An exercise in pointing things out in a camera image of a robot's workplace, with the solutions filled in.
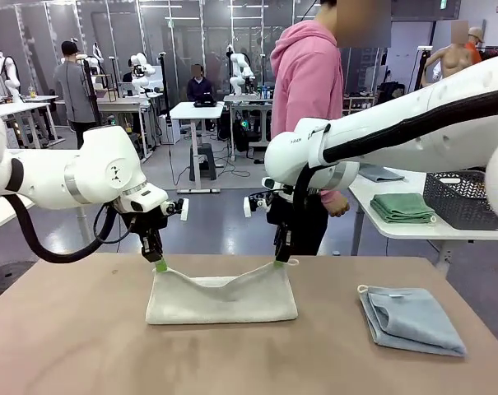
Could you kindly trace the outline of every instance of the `hood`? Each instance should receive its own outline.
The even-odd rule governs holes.
[[[285,51],[294,43],[312,37],[327,40],[335,47],[337,46],[337,41],[331,32],[317,21],[302,21],[297,23],[283,31],[282,36],[276,42],[276,48],[271,53],[272,71],[275,76],[278,74]]]

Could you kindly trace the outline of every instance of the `blue towel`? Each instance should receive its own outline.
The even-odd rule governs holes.
[[[444,356],[467,354],[448,316],[427,290],[359,286],[359,295],[378,345]]]

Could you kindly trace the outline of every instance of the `folded green towel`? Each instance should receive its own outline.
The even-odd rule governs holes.
[[[374,195],[370,205],[388,223],[426,224],[435,214],[419,193]]]

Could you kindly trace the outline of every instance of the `wire basket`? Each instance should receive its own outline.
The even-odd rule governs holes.
[[[486,199],[482,171],[428,173],[423,197],[455,229],[498,230],[498,216]]]

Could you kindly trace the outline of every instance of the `gray shirt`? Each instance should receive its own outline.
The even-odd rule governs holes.
[[[57,95],[64,98],[67,119],[72,122],[95,122],[95,115],[88,99],[86,75],[78,63],[65,61],[54,69]]]

